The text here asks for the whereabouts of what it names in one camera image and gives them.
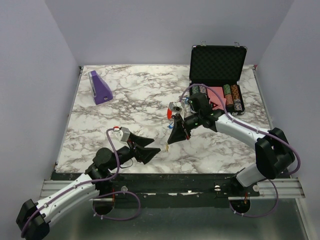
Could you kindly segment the yellow tagged key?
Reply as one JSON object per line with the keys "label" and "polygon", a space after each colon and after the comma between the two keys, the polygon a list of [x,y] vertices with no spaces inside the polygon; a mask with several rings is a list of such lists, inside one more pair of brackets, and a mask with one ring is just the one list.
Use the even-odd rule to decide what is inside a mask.
{"label": "yellow tagged key", "polygon": [[166,142],[165,145],[164,145],[164,149],[165,149],[166,152],[169,151],[169,144],[168,144],[167,142]]}

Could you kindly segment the red keyring with keys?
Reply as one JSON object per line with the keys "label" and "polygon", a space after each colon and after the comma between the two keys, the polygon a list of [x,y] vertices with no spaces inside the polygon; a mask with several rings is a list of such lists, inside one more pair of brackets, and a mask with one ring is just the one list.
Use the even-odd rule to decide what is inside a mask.
{"label": "red keyring with keys", "polygon": [[167,109],[167,119],[171,121],[168,128],[172,129],[174,125],[173,115],[180,114],[181,118],[185,118],[186,107],[184,102],[170,102]]}

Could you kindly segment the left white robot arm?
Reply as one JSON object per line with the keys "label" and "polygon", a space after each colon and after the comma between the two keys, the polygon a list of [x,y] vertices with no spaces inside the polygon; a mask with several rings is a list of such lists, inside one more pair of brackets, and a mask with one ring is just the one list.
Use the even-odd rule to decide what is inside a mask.
{"label": "left white robot arm", "polygon": [[110,132],[126,146],[116,149],[111,143],[111,148],[100,148],[85,173],[69,185],[37,202],[29,199],[22,204],[16,224],[23,239],[42,240],[48,235],[50,224],[75,206],[96,197],[107,197],[111,191],[110,182],[119,175],[121,165],[132,159],[147,164],[161,151],[149,147],[154,139],[137,136],[126,127],[107,129],[108,140],[111,139]]}

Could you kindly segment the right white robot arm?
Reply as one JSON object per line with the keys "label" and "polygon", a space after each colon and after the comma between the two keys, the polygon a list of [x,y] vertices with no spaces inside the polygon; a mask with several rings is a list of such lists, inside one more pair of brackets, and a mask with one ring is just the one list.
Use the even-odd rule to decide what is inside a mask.
{"label": "right white robot arm", "polygon": [[188,102],[194,114],[185,118],[179,113],[173,115],[174,124],[167,144],[189,140],[191,131],[203,126],[227,134],[255,150],[255,163],[239,171],[230,183],[234,195],[243,195],[258,181],[277,178],[294,162],[294,153],[281,129],[260,130],[230,117],[221,109],[214,110],[206,95],[200,92],[193,94]]}

